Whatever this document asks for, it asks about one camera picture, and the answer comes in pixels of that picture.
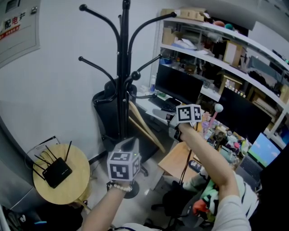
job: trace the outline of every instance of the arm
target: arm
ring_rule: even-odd
[[[181,139],[197,155],[212,181],[219,187],[219,200],[239,196],[238,185],[228,162],[211,147],[189,124],[180,124]]]
[[[125,196],[125,191],[112,187],[86,218],[83,231],[106,231]]]

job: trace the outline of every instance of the person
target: person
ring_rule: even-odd
[[[212,148],[189,124],[180,124],[181,140],[199,158],[212,181],[219,187],[219,205],[213,231],[249,231],[249,221],[241,208],[241,198],[234,173],[225,158]],[[125,192],[112,187],[90,212],[83,231],[107,231],[125,196]],[[118,230],[151,231],[140,224],[125,224]]]

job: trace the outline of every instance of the round wooden table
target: round wooden table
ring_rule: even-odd
[[[65,143],[56,144],[49,147],[49,149],[56,158],[61,157],[65,160],[68,146],[69,145]],[[55,160],[48,150],[45,150],[45,152]],[[43,152],[41,156],[51,163],[51,158],[45,152]],[[85,154],[79,148],[71,145],[66,163],[72,169],[72,173],[55,189],[51,188],[46,181],[33,172],[33,181],[37,192],[45,200],[53,204],[70,204],[74,201],[81,203],[82,201],[78,200],[78,198],[85,192],[89,185],[89,162]],[[47,168],[47,164],[43,161],[39,160],[37,161],[37,164],[44,169]],[[43,170],[41,168],[34,165],[34,169],[42,175]]]

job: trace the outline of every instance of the laptop screen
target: laptop screen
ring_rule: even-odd
[[[248,152],[264,167],[267,167],[280,154],[280,150],[262,133]]]

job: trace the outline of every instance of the computer monitor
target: computer monitor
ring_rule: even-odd
[[[248,153],[263,167],[267,167],[280,154],[280,150],[261,133]]]
[[[158,66],[155,83],[157,90],[185,103],[196,103],[203,81],[164,65]]]
[[[216,120],[251,143],[271,121],[271,117],[259,107],[228,88],[224,88],[219,103],[224,109],[217,114]]]

